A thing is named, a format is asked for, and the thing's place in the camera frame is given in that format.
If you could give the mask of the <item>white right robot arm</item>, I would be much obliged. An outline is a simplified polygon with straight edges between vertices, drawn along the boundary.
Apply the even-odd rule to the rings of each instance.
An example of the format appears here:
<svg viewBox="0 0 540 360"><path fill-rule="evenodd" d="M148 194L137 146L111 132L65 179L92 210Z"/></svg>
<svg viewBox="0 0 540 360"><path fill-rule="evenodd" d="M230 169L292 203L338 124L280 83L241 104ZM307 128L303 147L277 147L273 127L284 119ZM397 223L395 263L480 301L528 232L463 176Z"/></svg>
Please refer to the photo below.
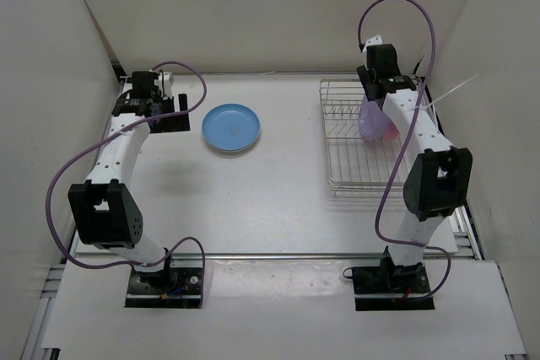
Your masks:
<svg viewBox="0 0 540 360"><path fill-rule="evenodd" d="M407 212L397 235L384 239L387 247L376 271L384 291L403 292L421 277L435 230L465 204L473 156L455 147L421 106L423 86L401 73L393 45L376 36L362 52L365 63L358 75L367 105L382 116L385 127L394 126L402 135L396 161L405 155L413 161L402 187Z"/></svg>

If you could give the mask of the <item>blue plate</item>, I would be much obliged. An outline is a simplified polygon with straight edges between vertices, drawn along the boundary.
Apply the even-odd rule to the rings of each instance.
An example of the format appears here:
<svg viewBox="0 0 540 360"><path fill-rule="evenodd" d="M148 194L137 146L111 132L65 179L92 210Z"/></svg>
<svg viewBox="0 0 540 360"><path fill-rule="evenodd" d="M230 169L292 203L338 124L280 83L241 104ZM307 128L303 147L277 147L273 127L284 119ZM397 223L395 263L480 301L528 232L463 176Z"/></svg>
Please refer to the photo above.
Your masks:
<svg viewBox="0 0 540 360"><path fill-rule="evenodd" d="M212 108L202 120L202 135L211 147L226 153L248 149L261 134L261 122L250 108L223 104Z"/></svg>

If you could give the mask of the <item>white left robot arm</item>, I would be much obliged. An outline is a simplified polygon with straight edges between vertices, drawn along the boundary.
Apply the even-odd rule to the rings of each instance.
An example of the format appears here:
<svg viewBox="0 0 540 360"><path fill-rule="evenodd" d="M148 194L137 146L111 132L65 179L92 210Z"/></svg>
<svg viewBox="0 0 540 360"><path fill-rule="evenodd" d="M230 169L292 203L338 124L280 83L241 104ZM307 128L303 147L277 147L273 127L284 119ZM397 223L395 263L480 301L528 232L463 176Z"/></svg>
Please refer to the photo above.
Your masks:
<svg viewBox="0 0 540 360"><path fill-rule="evenodd" d="M152 133L186 132L187 97L172 94L174 78L163 71L136 71L131 88L116 101L108 142L84 183L74 184L68 200L78 236L84 244L131 261L142 281L167 293L177 281L167 249L143 231L143 214L128 189L139 152Z"/></svg>

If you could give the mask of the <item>purple plate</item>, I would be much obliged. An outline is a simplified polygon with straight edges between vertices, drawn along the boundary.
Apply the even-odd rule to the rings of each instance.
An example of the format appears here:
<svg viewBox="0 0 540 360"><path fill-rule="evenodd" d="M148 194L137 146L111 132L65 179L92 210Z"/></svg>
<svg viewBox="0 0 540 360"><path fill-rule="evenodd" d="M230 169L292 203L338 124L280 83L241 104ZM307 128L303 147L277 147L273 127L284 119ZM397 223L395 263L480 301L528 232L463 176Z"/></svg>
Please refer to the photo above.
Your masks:
<svg viewBox="0 0 540 360"><path fill-rule="evenodd" d="M363 98L359 112L359 131L363 139L374 141L383 138L391 123L376 101Z"/></svg>

